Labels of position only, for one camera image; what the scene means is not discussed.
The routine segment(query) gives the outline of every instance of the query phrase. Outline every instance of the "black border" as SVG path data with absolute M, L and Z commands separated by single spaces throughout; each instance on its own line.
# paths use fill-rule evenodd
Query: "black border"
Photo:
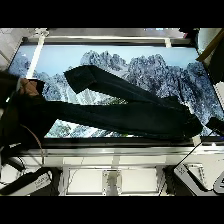
M 20 46 L 30 46 L 37 45 L 36 42 L 25 41 L 22 42 Z M 155 47 L 166 47 L 165 41 L 164 43 L 135 43 L 135 42 L 45 42 L 44 45 L 115 45 L 115 46 L 155 46 Z M 172 47 L 186 47 L 186 48 L 195 48 L 198 53 L 198 49 L 193 44 L 172 44 Z M 204 69 L 209 74 L 208 69 L 204 65 Z M 209 80 L 213 86 L 213 81 L 211 77 L 208 75 Z M 221 136 L 209 136 L 206 137 L 206 140 L 203 141 L 202 145 L 211 145 L 212 143 L 216 143 L 216 145 L 224 145 L 223 138 Z M 192 139 L 186 141 L 167 141 L 167 140 L 153 140 L 151 138 L 145 137 L 99 137 L 99 138 L 45 138 L 43 140 L 42 146 L 45 149 L 57 149 L 57 148 L 110 148 L 110 147 L 193 147 Z

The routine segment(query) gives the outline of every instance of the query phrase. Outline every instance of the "screen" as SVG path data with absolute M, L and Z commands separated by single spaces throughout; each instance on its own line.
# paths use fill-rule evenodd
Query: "screen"
M 36 46 L 21 46 L 9 72 L 26 77 Z M 33 78 L 44 81 L 43 96 L 49 101 L 81 105 L 125 103 L 122 99 L 84 90 L 76 94 L 64 72 L 80 65 L 96 65 L 158 97 L 177 96 L 201 123 L 210 117 L 223 119 L 223 110 L 194 48 L 114 45 L 44 45 Z M 211 132 L 204 126 L 201 133 Z M 130 137 L 94 127 L 57 120 L 48 138 Z

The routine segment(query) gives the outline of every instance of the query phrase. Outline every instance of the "black pants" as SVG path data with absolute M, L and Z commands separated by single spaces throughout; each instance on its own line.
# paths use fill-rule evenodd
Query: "black pants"
M 101 106 L 48 101 L 34 110 L 67 122 L 154 139 L 186 139 L 202 131 L 198 118 L 176 97 L 159 98 L 92 65 L 67 71 L 65 77 L 76 93 L 88 88 L 128 103 Z

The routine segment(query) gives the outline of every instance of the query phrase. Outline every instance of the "snowy mountain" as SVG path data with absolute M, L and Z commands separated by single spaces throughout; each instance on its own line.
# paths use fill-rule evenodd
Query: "snowy mountain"
M 186 69 L 179 66 L 168 66 L 159 54 L 132 58 L 129 64 L 119 55 L 110 55 L 108 51 L 98 54 L 86 52 L 80 60 L 80 65 L 96 65 L 110 73 L 117 75 L 128 82 L 137 85 L 159 97 L 177 96 L 180 103 L 188 105 L 202 124 L 206 124 L 210 117 L 223 119 L 223 111 L 211 85 L 209 78 L 201 63 L 188 64 Z M 18 52 L 10 66 L 9 72 L 25 77 L 30 62 Z M 125 103 L 105 94 L 85 90 L 79 94 L 74 93 L 68 85 L 64 75 L 49 76 L 45 72 L 34 72 L 34 77 L 44 81 L 43 95 L 46 100 L 60 100 L 64 102 L 97 105 Z M 105 130 L 86 127 L 83 125 L 68 124 L 56 121 L 48 137 L 105 137 L 122 136 Z M 209 129 L 204 128 L 202 135 L 207 135 Z

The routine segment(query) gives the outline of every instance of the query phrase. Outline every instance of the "blue sky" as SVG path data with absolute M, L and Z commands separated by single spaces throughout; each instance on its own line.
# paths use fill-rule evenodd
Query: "blue sky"
M 29 61 L 32 60 L 36 46 L 21 46 L 19 52 Z M 161 54 L 167 65 L 186 68 L 188 63 L 195 62 L 198 57 L 194 48 L 183 47 L 151 47 L 151 46 L 91 46 L 91 45 L 45 45 L 42 48 L 36 71 L 46 72 L 48 75 L 63 74 L 69 66 L 80 65 L 82 56 L 90 51 L 102 53 L 108 51 L 111 55 L 118 54 L 127 63 L 132 58 Z

